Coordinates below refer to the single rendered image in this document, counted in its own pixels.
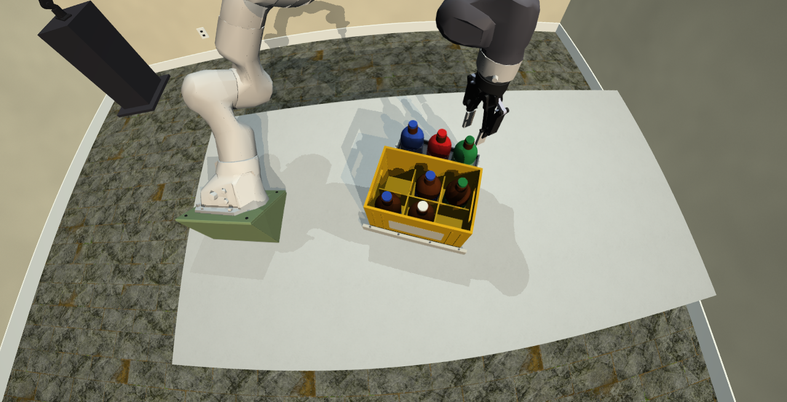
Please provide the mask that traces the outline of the red bottle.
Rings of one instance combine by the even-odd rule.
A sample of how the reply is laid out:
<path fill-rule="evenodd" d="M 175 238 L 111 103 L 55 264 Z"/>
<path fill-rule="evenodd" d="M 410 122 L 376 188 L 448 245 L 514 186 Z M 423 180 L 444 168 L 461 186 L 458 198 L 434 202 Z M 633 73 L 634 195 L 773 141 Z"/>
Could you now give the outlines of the red bottle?
<path fill-rule="evenodd" d="M 451 152 L 451 140 L 447 137 L 447 132 L 441 128 L 437 134 L 431 136 L 427 146 L 428 156 L 449 159 Z"/>

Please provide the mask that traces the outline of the brown bottle with green cap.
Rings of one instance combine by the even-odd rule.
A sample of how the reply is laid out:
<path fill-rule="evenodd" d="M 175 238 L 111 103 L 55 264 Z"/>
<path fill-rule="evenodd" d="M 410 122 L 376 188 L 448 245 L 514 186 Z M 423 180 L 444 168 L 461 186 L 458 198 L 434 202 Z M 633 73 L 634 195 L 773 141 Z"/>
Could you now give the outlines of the brown bottle with green cap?
<path fill-rule="evenodd" d="M 466 178 L 451 181 L 445 188 L 442 203 L 465 208 L 470 198 L 470 186 L 467 186 L 467 183 L 469 182 Z"/>

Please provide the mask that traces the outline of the green bottle with pale green label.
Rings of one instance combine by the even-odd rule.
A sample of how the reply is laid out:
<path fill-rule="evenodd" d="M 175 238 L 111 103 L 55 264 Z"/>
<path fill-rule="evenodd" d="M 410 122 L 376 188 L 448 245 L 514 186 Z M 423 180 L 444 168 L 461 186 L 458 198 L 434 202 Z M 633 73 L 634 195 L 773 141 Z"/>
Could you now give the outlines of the green bottle with pale green label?
<path fill-rule="evenodd" d="M 473 166 L 477 154 L 478 149 L 475 145 L 474 136 L 469 135 L 464 140 L 456 143 L 451 160 Z"/>

